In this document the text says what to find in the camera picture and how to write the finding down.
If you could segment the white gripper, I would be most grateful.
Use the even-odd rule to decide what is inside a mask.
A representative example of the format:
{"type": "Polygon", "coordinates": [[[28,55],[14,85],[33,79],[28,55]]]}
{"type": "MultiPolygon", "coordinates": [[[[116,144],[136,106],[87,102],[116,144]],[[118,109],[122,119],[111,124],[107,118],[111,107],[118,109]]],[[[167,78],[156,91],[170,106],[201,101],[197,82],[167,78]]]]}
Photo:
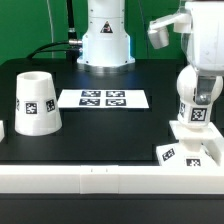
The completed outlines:
{"type": "Polygon", "coordinates": [[[197,77],[195,103],[215,101],[215,77],[224,76],[224,0],[180,0],[176,13],[149,23],[148,35],[155,49],[169,45],[167,27],[182,34],[187,61],[201,75],[197,77]]]}

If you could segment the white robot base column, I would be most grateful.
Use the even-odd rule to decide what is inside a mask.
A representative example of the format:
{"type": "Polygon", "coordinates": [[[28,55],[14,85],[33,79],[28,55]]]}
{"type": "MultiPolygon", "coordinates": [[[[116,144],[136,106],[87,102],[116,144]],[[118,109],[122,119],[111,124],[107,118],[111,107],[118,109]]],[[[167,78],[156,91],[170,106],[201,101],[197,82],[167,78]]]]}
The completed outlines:
{"type": "Polygon", "coordinates": [[[116,72],[135,63],[124,16],[125,0],[88,0],[88,29],[77,59],[82,69],[116,72]]]}

